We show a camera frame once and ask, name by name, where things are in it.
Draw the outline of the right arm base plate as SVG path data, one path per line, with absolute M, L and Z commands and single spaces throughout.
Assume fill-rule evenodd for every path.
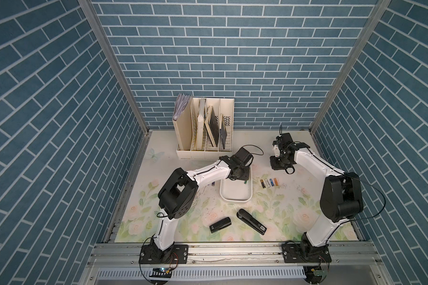
M 309 243 L 289 242 L 281 245 L 285 263 L 331 263 L 328 246 L 313 247 Z

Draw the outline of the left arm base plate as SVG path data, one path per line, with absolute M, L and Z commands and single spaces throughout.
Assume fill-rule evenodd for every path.
M 188 253 L 186 244 L 173 244 L 166 250 L 160 250 L 156 244 L 150 243 L 142 246 L 139 264 L 186 264 Z

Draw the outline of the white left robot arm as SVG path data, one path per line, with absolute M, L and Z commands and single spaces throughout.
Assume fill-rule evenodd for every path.
M 214 163 L 200 169 L 175 169 L 158 193 L 160 224 L 152 239 L 157 252 L 163 253 L 173 247 L 178 219 L 190 210 L 199 188 L 216 181 L 249 180 L 252 161 L 253 154 L 241 147 L 232 156 L 221 156 Z

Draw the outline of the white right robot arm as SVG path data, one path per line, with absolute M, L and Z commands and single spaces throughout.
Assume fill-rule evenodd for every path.
M 272 145 L 274 155 L 270 163 L 273 170 L 286 171 L 299 165 L 323 183 L 322 213 L 302 237 L 302 248 L 322 249 L 342 224 L 363 211 L 359 176 L 329 164 L 312 152 L 308 144 L 294 141 L 289 133 L 279 134 Z

